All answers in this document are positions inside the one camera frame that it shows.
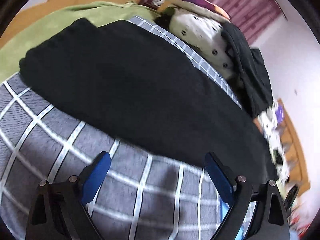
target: purple object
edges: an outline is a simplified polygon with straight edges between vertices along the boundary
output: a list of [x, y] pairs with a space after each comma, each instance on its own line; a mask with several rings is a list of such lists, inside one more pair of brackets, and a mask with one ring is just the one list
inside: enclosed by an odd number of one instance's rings
[[277, 122], [281, 123], [284, 118], [284, 112], [283, 112], [283, 107], [281, 105], [278, 105], [278, 109], [276, 110], [276, 117], [277, 117]]

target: black and white fabric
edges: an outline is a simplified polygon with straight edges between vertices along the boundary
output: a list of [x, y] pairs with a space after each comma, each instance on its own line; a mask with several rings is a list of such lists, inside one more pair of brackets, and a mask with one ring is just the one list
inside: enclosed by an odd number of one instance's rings
[[[192, 49], [153, 23], [130, 21], [181, 49], [239, 105], [223, 78]], [[17, 239], [25, 237], [39, 181], [79, 174], [102, 148], [112, 157], [111, 168], [87, 210], [106, 239], [212, 237], [221, 223], [221, 202], [204, 170], [111, 138], [56, 109], [16, 74], [0, 86], [0, 215]]]

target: dark clothing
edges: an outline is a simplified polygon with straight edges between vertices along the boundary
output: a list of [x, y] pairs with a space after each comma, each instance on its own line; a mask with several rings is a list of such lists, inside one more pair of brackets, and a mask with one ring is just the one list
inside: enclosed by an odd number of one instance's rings
[[227, 42], [227, 53], [233, 59], [234, 70], [243, 81], [244, 88], [229, 82], [243, 108], [257, 117], [273, 103], [271, 84], [259, 49], [250, 49], [243, 33], [232, 23], [222, 24], [222, 38]]
[[252, 119], [183, 52], [132, 23], [77, 20], [31, 49], [20, 71], [44, 99], [113, 137], [198, 167], [213, 151], [235, 175], [277, 180]]

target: plaid bedspread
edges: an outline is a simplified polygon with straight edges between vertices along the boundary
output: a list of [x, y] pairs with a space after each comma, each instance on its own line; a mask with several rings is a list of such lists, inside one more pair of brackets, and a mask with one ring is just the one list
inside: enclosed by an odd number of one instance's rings
[[[184, 42], [140, 17], [130, 22], [182, 50], [193, 65], [240, 106], [225, 80]], [[56, 109], [17, 73], [0, 86], [0, 215], [25, 238], [31, 200], [41, 179], [78, 175], [101, 151], [111, 168], [88, 213], [106, 239], [210, 239], [221, 223], [221, 201], [208, 174], [155, 156]], [[249, 226], [254, 204], [244, 220]]]

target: silver bolt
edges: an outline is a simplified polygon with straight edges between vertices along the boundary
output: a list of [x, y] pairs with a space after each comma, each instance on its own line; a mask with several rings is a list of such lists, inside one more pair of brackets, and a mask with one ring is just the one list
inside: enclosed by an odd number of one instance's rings
[[47, 181], [45, 179], [41, 180], [39, 183], [41, 187], [44, 186], [45, 184], [47, 184]]
[[247, 178], [245, 176], [238, 176], [238, 180], [241, 181], [241, 182], [246, 182], [247, 181]]
[[70, 182], [75, 182], [75, 181], [77, 181], [77, 179], [78, 179], [78, 177], [77, 177], [76, 175], [73, 175], [73, 176], [71, 176], [71, 177], [69, 178], [69, 181], [70, 181]]
[[276, 185], [275, 181], [274, 180], [269, 180], [269, 184], [274, 187]]

